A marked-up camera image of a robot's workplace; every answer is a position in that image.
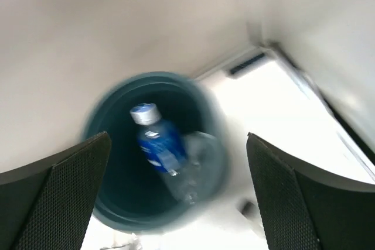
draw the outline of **clear plastic bottle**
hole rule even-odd
[[[141,125],[138,142],[147,160],[160,173],[177,200],[196,202],[196,180],[190,169],[183,140],[173,123],[162,119],[155,104],[140,104],[130,110]]]

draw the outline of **air vent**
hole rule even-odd
[[[249,67],[250,65],[254,64],[255,62],[263,59],[265,57],[265,54],[264,53],[260,53],[259,55],[256,55],[255,57],[252,57],[251,59],[235,66],[235,67],[232,67],[231,69],[228,70],[229,74],[231,74],[232,76],[237,74],[238,72],[246,69],[247,67]]]

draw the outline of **white wall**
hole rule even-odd
[[[218,63],[248,44],[247,20],[258,38],[260,15],[250,7],[246,0],[0,0],[0,172],[75,143],[97,99],[118,81]]]
[[[268,0],[279,40],[375,149],[375,0]]]

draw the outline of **white bottle cap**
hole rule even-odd
[[[139,104],[130,110],[130,114],[140,125],[151,125],[162,118],[155,104]]]

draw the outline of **dark green trash can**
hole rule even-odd
[[[107,131],[112,150],[93,214],[116,230],[138,232],[176,220],[189,206],[177,202],[140,150],[138,125],[129,111],[142,102],[155,103],[163,118],[181,134],[202,131],[219,138],[212,105],[189,79],[173,73],[146,73],[130,78],[111,91],[93,111],[84,138]],[[220,187],[227,169],[226,154],[218,141],[214,157],[210,198]]]

